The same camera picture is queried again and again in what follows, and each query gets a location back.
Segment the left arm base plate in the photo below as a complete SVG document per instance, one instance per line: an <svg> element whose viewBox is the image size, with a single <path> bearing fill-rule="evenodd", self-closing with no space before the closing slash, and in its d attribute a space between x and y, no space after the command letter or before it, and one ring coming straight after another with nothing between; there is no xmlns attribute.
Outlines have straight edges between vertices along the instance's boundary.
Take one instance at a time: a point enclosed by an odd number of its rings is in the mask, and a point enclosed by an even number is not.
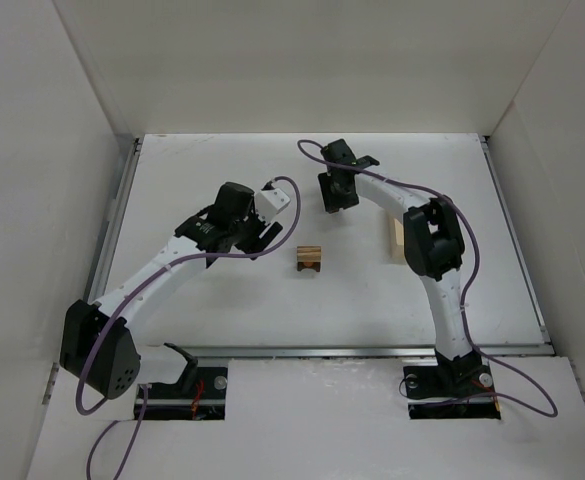
<svg viewBox="0 0 585 480"><path fill-rule="evenodd" d="M143 416L152 421L217 421L225 419L228 366L201 366L193 383L153 384Z"/></svg>

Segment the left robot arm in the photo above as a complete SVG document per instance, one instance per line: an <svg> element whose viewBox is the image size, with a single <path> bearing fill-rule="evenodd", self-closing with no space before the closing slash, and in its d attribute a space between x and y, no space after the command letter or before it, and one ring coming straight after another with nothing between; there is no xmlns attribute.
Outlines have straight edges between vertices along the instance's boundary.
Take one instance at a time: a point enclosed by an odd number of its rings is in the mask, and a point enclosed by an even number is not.
<svg viewBox="0 0 585 480"><path fill-rule="evenodd" d="M170 341L139 335L186 281L219 258L256 259L282 231L275 218L290 197L272 184L254 191L226 182L215 201L187 218L166 245L118 288L66 312L60 365L107 400L141 384L182 384L195 359Z"/></svg>

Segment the dark brown arch block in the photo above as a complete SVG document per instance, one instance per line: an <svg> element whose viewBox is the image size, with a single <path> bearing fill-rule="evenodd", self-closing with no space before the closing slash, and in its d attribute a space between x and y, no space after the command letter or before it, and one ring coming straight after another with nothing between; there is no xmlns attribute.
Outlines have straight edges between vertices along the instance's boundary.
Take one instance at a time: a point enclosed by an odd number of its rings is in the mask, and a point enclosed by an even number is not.
<svg viewBox="0 0 585 480"><path fill-rule="evenodd" d="M316 273L321 271L321 261L320 260L301 260L297 262L297 271L301 272L304 270L311 270Z"/></svg>

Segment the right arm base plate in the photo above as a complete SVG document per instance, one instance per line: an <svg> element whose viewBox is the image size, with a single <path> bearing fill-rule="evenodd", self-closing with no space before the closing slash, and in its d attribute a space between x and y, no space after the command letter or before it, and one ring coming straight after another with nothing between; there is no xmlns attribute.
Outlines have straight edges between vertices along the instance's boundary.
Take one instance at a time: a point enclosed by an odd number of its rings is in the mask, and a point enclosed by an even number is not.
<svg viewBox="0 0 585 480"><path fill-rule="evenodd" d="M442 369L435 365L408 365L403 374L401 385L411 420L501 419L498 401L483 396L494 387L488 365L456 383L444 381Z"/></svg>

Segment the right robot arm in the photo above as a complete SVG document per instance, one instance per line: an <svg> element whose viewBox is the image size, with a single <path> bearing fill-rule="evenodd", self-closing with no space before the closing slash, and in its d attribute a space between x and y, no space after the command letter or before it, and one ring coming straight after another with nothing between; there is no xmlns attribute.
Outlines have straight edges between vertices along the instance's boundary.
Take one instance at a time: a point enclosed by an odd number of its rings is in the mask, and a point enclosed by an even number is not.
<svg viewBox="0 0 585 480"><path fill-rule="evenodd" d="M403 255L421 280L435 327L435 366L404 369L410 399L463 398L480 392L487 372L463 322L462 256L465 243L453 204L429 189L406 186L377 172L379 162L356 157L345 140L320 148L327 171L318 175L324 207L336 213L365 198L400 222Z"/></svg>

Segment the light striped wood block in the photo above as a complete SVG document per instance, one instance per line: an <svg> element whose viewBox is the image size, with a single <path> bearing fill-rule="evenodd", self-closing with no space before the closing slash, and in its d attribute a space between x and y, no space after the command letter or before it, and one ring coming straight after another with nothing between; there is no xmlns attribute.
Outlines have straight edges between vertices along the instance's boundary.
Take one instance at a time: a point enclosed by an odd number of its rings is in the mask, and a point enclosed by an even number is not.
<svg viewBox="0 0 585 480"><path fill-rule="evenodd" d="M296 259L300 263L318 263L322 260L322 248L318 245L299 245Z"/></svg>

